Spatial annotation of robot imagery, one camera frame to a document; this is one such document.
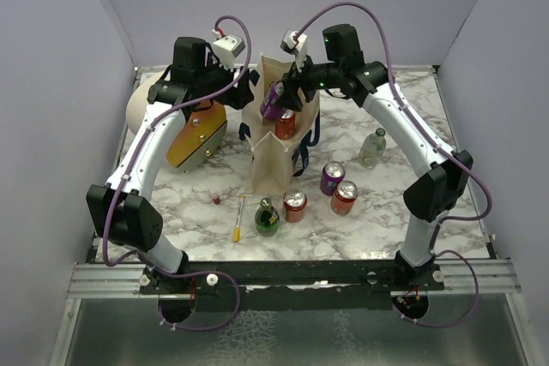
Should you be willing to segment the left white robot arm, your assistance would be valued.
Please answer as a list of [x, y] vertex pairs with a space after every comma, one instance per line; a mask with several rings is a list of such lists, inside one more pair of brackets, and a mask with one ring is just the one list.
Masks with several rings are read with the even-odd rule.
[[151, 205], [155, 179], [179, 132], [202, 102], [242, 109], [253, 95], [249, 70], [236, 58], [250, 51], [237, 35], [214, 32], [212, 43], [180, 37], [172, 64], [148, 89], [147, 105], [135, 138], [117, 169], [102, 185], [91, 185], [86, 201], [103, 249], [114, 243], [137, 254], [160, 271], [170, 292], [183, 291], [190, 280], [188, 257], [162, 233], [163, 219]]

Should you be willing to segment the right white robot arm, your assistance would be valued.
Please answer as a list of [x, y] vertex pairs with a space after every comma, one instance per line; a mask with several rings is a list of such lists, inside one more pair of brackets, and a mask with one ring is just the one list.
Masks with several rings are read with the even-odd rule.
[[328, 27], [323, 37], [328, 60], [313, 63], [306, 36], [285, 33], [281, 49], [293, 55], [294, 62], [281, 77], [276, 105], [302, 111], [318, 91], [337, 89], [372, 115], [403, 151], [417, 179], [403, 195], [410, 220], [396, 255], [400, 264], [394, 279], [402, 289], [412, 290], [424, 281], [424, 268], [434, 260], [435, 226], [463, 194], [473, 158], [465, 150], [457, 152], [428, 127], [389, 78], [387, 65], [365, 61], [355, 27]]

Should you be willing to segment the cream canvas tote bag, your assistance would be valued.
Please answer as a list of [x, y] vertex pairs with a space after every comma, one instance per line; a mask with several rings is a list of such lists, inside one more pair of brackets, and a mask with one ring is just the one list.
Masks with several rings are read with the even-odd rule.
[[241, 111], [239, 137], [250, 144], [251, 166], [244, 191], [266, 196], [284, 195], [292, 179], [308, 166], [308, 149], [314, 147], [320, 134], [320, 98], [305, 103], [296, 114], [296, 130], [289, 140], [275, 135], [275, 124], [260, 114], [260, 106], [270, 84], [278, 81], [292, 63], [261, 55], [250, 77], [254, 100]]

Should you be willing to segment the red cola can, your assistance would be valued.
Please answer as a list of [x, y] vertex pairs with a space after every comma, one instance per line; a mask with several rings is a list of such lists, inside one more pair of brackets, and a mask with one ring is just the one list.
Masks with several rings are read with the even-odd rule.
[[278, 139], [289, 140], [295, 134], [296, 115], [294, 111], [286, 110], [277, 120], [275, 125], [275, 135]]

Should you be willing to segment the purple soda can front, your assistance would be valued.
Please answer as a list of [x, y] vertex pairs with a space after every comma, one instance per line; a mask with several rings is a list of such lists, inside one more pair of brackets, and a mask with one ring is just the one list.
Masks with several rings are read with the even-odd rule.
[[346, 175], [346, 169], [340, 162], [328, 162], [322, 171], [320, 190], [323, 194], [331, 196], [338, 184], [342, 182]]

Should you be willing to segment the purple soda can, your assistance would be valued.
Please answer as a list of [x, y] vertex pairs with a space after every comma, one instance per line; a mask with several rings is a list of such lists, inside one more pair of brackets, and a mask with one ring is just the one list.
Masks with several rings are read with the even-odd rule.
[[323, 194], [331, 196], [338, 184], [342, 182], [346, 175], [346, 169], [340, 162], [328, 162], [322, 171], [320, 190]]
[[260, 106], [260, 113], [269, 122], [278, 120], [285, 109], [278, 106], [277, 102], [284, 92], [284, 85], [281, 81], [272, 82], [263, 102]]

